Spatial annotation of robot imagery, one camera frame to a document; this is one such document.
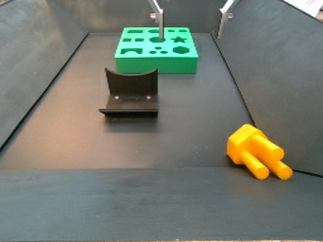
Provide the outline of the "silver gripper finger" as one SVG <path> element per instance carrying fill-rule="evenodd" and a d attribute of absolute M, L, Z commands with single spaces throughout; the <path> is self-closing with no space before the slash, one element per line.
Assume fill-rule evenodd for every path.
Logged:
<path fill-rule="evenodd" d="M 220 12 L 220 18 L 218 18 L 218 30 L 217 30 L 217 38 L 221 37 L 221 32 L 224 28 L 224 24 L 226 23 L 229 19 L 230 9 L 233 7 L 236 0 L 226 0 L 222 7 L 218 9 Z"/>
<path fill-rule="evenodd" d="M 164 39 L 164 10 L 160 8 L 156 0 L 148 0 L 152 13 L 149 18 L 157 23 L 158 39 Z"/>

